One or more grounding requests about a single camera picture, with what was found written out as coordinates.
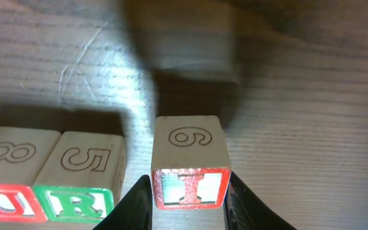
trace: red letter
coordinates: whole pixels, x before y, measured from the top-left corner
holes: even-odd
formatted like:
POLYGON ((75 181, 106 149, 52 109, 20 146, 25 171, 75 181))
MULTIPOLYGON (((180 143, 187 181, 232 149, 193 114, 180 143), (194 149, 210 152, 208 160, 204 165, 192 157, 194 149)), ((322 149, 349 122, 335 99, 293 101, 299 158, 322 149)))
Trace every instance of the red letter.
POLYGON ((6 196, 10 202, 12 203, 13 207, 15 208, 15 211, 7 211, 2 210, 0 208, 0 215, 22 215, 24 214, 24 208, 19 203, 18 199, 16 198, 16 195, 18 194, 17 191, 0 191, 0 194, 6 196))
POLYGON ((197 197, 198 181, 204 179, 204 175, 178 176, 185 183, 185 196, 180 199, 180 204, 199 204, 201 198, 197 197))

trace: scratch on table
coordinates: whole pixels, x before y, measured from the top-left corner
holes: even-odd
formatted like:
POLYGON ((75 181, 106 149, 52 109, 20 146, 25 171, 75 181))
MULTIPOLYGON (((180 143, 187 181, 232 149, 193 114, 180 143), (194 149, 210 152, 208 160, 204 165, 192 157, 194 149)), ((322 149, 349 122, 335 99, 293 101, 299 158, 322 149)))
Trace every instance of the scratch on table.
POLYGON ((68 65, 66 65, 63 70, 62 70, 62 73, 61 73, 61 79, 59 80, 59 91, 58 91, 58 103, 62 103, 62 100, 63 100, 63 93, 65 93, 66 91, 66 87, 68 86, 69 84, 69 81, 72 79, 73 77, 73 73, 75 72, 76 68, 78 68, 78 65, 79 63, 81 62, 82 58, 85 56, 88 48, 91 46, 91 44, 95 41, 95 39, 99 36, 99 34, 103 31, 103 29, 105 29, 109 23, 113 21, 113 19, 111 20, 108 20, 104 25, 103 27, 99 28, 96 33, 92 36, 92 38, 90 39, 90 41, 88 41, 88 43, 86 45, 83 45, 83 51, 81 52, 81 54, 79 55, 79 57, 77 58, 76 60, 76 63, 73 65, 72 69, 70 70, 70 73, 69 73, 69 77, 66 79, 66 82, 65 82, 65 85, 63 86, 63 89, 61 89, 61 85, 63 83, 63 75, 64 75, 64 72, 66 71, 66 69, 68 68, 68 65))
POLYGON ((88 82, 88 80, 86 79, 85 75, 81 75, 81 77, 83 78, 84 83, 86 84, 86 87, 88 87, 88 90, 92 96, 93 101, 95 102, 95 104, 97 104, 97 100, 96 100, 96 96, 95 96, 95 92, 93 92, 90 83, 88 82))

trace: red block face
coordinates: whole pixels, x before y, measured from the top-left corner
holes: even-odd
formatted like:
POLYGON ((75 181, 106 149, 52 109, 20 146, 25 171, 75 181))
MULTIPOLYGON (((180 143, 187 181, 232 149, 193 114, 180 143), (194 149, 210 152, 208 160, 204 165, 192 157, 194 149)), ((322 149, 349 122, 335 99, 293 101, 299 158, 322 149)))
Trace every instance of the red block face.
POLYGON ((161 209, 199 209, 222 206, 229 169, 161 169, 153 171, 156 206, 161 209))
POLYGON ((0 222, 46 222, 31 188, 0 184, 0 222))

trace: alphabet block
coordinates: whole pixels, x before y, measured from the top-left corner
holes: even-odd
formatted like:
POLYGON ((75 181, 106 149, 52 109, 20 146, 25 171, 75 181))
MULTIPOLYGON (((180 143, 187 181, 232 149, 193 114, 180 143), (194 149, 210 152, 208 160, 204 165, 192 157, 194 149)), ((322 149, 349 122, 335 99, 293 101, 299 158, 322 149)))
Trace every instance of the alphabet block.
POLYGON ((47 218, 32 189, 0 184, 0 222, 45 222, 47 218))
POLYGON ((0 127, 0 183, 32 185, 61 133, 0 127))
POLYGON ((126 168, 125 154, 124 138, 120 136, 65 132, 34 183, 35 188, 44 190, 38 197, 46 200, 43 206, 48 218, 61 222, 102 220, 109 213, 107 210, 113 209, 113 200, 119 200, 126 168), (110 194, 103 196, 112 199, 98 201, 96 193, 110 194), (52 200, 60 201, 60 205, 55 206, 52 200), (91 205, 91 209, 67 208, 77 207, 77 203, 82 207, 91 205), (57 206, 62 207, 62 214, 58 213, 57 206), (96 210, 95 214, 88 211, 92 209, 96 210))
POLYGON ((61 134, 51 130, 0 127, 0 222, 44 222, 31 189, 61 134))
POLYGON ((219 208, 231 164, 216 116, 158 117, 151 177, 161 209, 219 208))
POLYGON ((100 222, 114 206, 112 191, 105 188, 36 185, 34 191, 55 222, 100 222))

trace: red border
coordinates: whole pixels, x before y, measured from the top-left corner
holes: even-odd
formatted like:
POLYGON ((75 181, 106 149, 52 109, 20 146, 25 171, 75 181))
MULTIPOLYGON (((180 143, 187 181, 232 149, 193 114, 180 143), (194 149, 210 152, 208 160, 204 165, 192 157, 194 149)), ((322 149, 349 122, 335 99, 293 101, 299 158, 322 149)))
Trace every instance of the red border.
POLYGON ((157 208, 164 210, 190 210, 190 209, 210 209, 219 208, 224 202, 224 197, 227 192, 229 177, 231 175, 230 169, 223 168, 208 168, 208 169, 159 169, 151 173, 153 180, 154 200, 157 208), (165 174, 206 174, 206 173, 221 173, 221 184, 218 191, 217 202, 215 204, 178 204, 178 205, 164 205, 163 188, 161 184, 161 177, 165 174))
POLYGON ((43 212, 41 205, 39 204, 35 194, 32 191, 32 188, 25 186, 25 185, 0 184, 0 190, 14 190, 14 191, 21 192, 26 198, 26 201, 28 202, 30 207, 32 208, 32 211, 35 213, 35 216, 33 217, 25 217, 23 215, 9 216, 9 217, 0 216, 0 222, 43 223, 43 222, 48 221, 48 218, 43 212))

